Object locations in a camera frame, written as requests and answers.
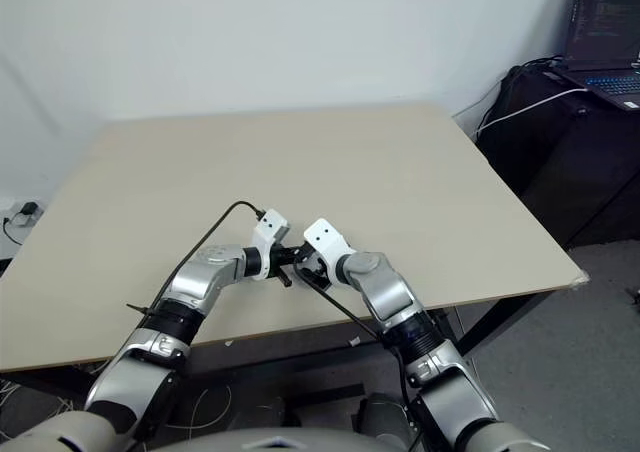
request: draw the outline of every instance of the beige tabletop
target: beige tabletop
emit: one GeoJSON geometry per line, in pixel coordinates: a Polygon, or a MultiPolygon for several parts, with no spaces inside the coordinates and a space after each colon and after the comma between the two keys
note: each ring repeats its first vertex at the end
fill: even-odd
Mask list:
{"type": "MultiPolygon", "coordinates": [[[[0,370],[110,356],[176,262],[237,199],[291,223],[328,219],[381,251],[427,307],[560,289],[583,272],[456,124],[426,104],[115,123],[0,282],[0,370]]],[[[239,209],[211,243],[248,246],[239,209]]],[[[332,289],[356,314],[357,293],[332,289]]],[[[312,290],[223,291],[195,342],[344,320],[312,290]]]]}

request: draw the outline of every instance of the power outlet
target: power outlet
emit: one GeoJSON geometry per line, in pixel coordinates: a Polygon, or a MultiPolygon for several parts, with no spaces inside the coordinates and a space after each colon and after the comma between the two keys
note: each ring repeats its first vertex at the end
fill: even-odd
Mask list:
{"type": "Polygon", "coordinates": [[[14,200],[11,207],[5,209],[4,217],[11,219],[13,227],[33,227],[36,225],[42,214],[44,213],[44,204],[39,199],[19,199],[14,200]],[[21,214],[22,208],[29,202],[35,202],[36,210],[29,215],[21,214]]]}

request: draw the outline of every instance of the laptop keyboard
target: laptop keyboard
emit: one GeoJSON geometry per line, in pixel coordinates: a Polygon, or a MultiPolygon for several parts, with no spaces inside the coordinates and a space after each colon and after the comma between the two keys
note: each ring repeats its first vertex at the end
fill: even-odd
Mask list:
{"type": "Polygon", "coordinates": [[[640,93],[640,75],[587,77],[585,84],[598,87],[610,95],[640,93]]]}

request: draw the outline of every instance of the black cable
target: black cable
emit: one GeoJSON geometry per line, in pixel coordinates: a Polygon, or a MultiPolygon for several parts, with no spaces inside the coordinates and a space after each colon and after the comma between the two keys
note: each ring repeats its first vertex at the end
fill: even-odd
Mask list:
{"type": "Polygon", "coordinates": [[[409,393],[407,392],[407,372],[404,369],[404,360],[402,359],[402,355],[400,354],[400,351],[397,348],[391,347],[389,350],[398,361],[398,370],[400,372],[400,389],[402,390],[402,400],[404,400],[404,405],[408,409],[409,405],[411,404],[411,401],[409,400],[409,393]]]}
{"type": "Polygon", "coordinates": [[[413,442],[411,442],[411,445],[407,449],[407,452],[413,452],[414,450],[416,450],[416,447],[420,443],[421,438],[422,438],[422,430],[420,430],[420,432],[418,432],[418,434],[416,435],[416,438],[413,439],[413,442]]]}
{"type": "Polygon", "coordinates": [[[18,242],[16,239],[14,239],[13,237],[11,237],[9,235],[9,232],[7,232],[7,224],[11,221],[11,219],[9,219],[8,217],[5,217],[4,219],[2,219],[2,231],[4,232],[4,235],[7,236],[7,238],[13,242],[16,245],[22,245],[22,243],[18,242]]]}
{"type": "Polygon", "coordinates": [[[298,256],[296,257],[296,259],[293,262],[293,271],[300,278],[300,280],[302,280],[305,284],[307,284],[309,287],[311,287],[313,290],[315,290],[317,293],[319,293],[322,297],[324,297],[327,301],[329,301],[331,303],[331,305],[333,305],[338,310],[340,310],[340,312],[342,312],[344,315],[346,315],[352,321],[354,321],[356,324],[358,324],[367,334],[369,334],[375,340],[379,341],[380,337],[378,336],[378,334],[371,327],[369,327],[367,324],[362,322],[362,320],[360,320],[358,317],[356,317],[349,309],[347,309],[340,302],[338,302],[333,297],[331,297],[329,294],[327,294],[324,290],[322,290],[316,284],[314,284],[310,280],[307,280],[307,278],[304,276],[302,271],[298,268],[298,265],[300,264],[301,260],[302,260],[302,257],[301,257],[300,254],[298,254],[298,256]]]}
{"type": "Polygon", "coordinates": [[[215,222],[215,224],[213,224],[211,226],[211,228],[209,228],[209,230],[207,230],[207,232],[196,243],[196,245],[194,245],[192,247],[192,249],[189,252],[187,252],[187,254],[182,258],[182,260],[180,262],[178,262],[178,265],[176,265],[176,267],[171,271],[171,273],[169,274],[167,279],[164,281],[164,283],[160,287],[160,291],[158,292],[158,295],[156,295],[156,298],[153,299],[153,302],[151,303],[151,306],[149,307],[149,309],[155,308],[155,306],[158,304],[158,302],[160,300],[160,297],[162,297],[162,294],[167,289],[167,287],[169,287],[169,285],[171,285],[171,282],[176,277],[178,271],[182,268],[182,266],[187,263],[187,261],[193,256],[193,254],[195,254],[197,252],[197,250],[202,246],[202,244],[204,244],[206,242],[206,240],[211,236],[211,234],[213,234],[215,232],[215,230],[228,217],[228,215],[233,211],[233,209],[235,209],[239,205],[245,205],[245,206],[249,207],[251,210],[253,210],[255,212],[256,217],[257,217],[258,220],[260,220],[265,214],[265,212],[263,210],[258,209],[255,205],[253,205],[250,202],[247,202],[246,200],[238,200],[238,201],[234,202],[233,204],[231,204],[227,208],[227,210],[225,210],[225,212],[220,216],[220,218],[215,222]]]}

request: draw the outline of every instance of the table frame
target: table frame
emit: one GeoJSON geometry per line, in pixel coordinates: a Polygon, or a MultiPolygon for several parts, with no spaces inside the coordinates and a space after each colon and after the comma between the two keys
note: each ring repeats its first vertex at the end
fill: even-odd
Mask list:
{"type": "MultiPolygon", "coordinates": [[[[430,314],[443,335],[456,343],[461,355],[470,356],[524,317],[550,294],[551,292],[543,292],[500,299],[459,339],[456,339],[444,309],[434,309],[430,314]]],[[[208,347],[194,347],[186,371],[188,378],[184,383],[185,391],[201,390],[211,383],[238,384],[248,380],[266,380],[387,353],[380,343],[373,340],[363,341],[356,347],[349,345],[348,338],[359,334],[355,324],[345,323],[242,340],[238,342],[254,349],[255,354],[251,360],[213,367],[208,347]],[[327,332],[328,340],[323,340],[323,332],[327,332]],[[289,340],[292,336],[297,336],[297,340],[289,340]],[[300,346],[286,353],[279,353],[281,349],[278,347],[265,347],[266,343],[279,340],[300,346]],[[276,353],[269,356],[265,354],[267,350],[275,350],[276,353]]],[[[224,344],[217,343],[216,346],[220,349],[224,344]]],[[[95,380],[95,376],[72,365],[0,372],[0,378],[77,402],[86,400],[95,380]]]]}

